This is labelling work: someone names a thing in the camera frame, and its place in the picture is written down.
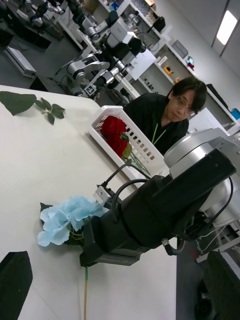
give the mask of red flower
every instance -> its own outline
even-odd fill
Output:
[[[123,152],[128,145],[128,141],[122,140],[118,135],[110,135],[106,139],[106,143],[110,145],[120,158],[123,156]]]
[[[120,135],[121,132],[126,132],[125,123],[121,119],[109,115],[102,124],[101,133],[108,137]]]

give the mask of light blue flower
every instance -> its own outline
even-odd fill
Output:
[[[72,228],[76,232],[82,228],[84,218],[101,217],[106,211],[95,200],[84,196],[74,196],[60,205],[44,209],[40,214],[44,231],[38,234],[37,243],[43,247],[51,242],[59,246],[69,239]]]

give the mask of floor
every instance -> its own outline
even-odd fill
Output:
[[[21,50],[25,58],[42,76],[53,77],[55,72],[64,64],[80,54],[70,40],[65,37],[58,41],[53,37],[47,50],[41,50],[29,43],[14,37],[10,47]],[[0,54],[0,85],[28,89],[33,80],[22,76],[19,70],[8,60],[4,53]],[[112,104],[109,98],[102,95],[99,104]],[[176,320],[195,320],[194,306],[197,301],[197,286],[202,279],[203,267],[195,262],[195,245],[187,244],[184,252],[177,258],[177,317]]]

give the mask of desk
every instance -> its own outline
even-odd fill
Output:
[[[70,196],[91,197],[96,184],[116,169],[86,132],[99,108],[92,100],[0,86],[1,91],[34,93],[66,108],[51,125],[34,106],[12,116],[0,104],[0,260],[27,250],[33,282],[19,320],[83,320],[85,270],[79,247],[37,244],[42,230],[40,202],[58,204]],[[111,183],[117,190],[126,176]],[[127,267],[89,268],[87,320],[175,320],[176,257],[163,247]]]

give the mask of black hair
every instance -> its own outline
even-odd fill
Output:
[[[207,87],[204,82],[198,80],[194,76],[185,78],[176,83],[172,89],[172,95],[174,97],[184,94],[187,90],[194,90],[194,99],[191,105],[192,110],[197,114],[202,110],[206,98],[207,98]]]

